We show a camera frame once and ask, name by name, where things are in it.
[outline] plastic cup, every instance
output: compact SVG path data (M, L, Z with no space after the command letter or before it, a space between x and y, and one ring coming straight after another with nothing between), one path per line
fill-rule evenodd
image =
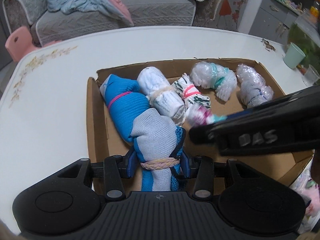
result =
M312 66L309 65L307 72L303 75L302 81L306 86L312 86L320 79L318 71Z
M291 42L283 61L289 68L294 69L305 58L305 56L304 52L297 45Z

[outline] drawer handle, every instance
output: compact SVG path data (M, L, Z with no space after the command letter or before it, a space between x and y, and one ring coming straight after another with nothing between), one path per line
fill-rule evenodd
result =
M276 28L276 33L280 30L280 27L283 25L283 23L279 23L278 27Z
M284 32L285 32L286 30L287 30L287 28L284 27L282 33L280 34L280 38L281 38L281 39L282 39L282 35L284 34Z
M270 9L271 9L271 11L279 12L279 10L276 7L273 7L272 5L270 5Z

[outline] teal cup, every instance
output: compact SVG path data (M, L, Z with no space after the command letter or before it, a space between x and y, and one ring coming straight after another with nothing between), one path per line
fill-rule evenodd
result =
M283 61L289 68L294 69L305 56L304 52L296 44L291 42Z

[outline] braided yarn tie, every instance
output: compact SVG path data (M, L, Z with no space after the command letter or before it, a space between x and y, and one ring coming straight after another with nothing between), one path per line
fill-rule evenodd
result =
M166 86L164 88L158 89L155 92L152 93L152 95L150 96L150 103L153 104L153 101L156 100L156 98L161 95L163 92L166 91L174 91L174 88L172 86Z
M142 168L149 170L149 171L158 171L158 170L164 170L173 167L174 165L177 165L180 163L180 160L177 160L173 157L168 157L164 159L154 160L154 161L148 161L145 163L140 163Z

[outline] pink stool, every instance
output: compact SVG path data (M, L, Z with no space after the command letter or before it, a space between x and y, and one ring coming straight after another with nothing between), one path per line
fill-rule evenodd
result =
M58 42L60 41L49 42L44 47ZM22 26L11 33L5 43L5 48L15 62L19 62L26 54L40 49L32 44L32 36L26 26Z

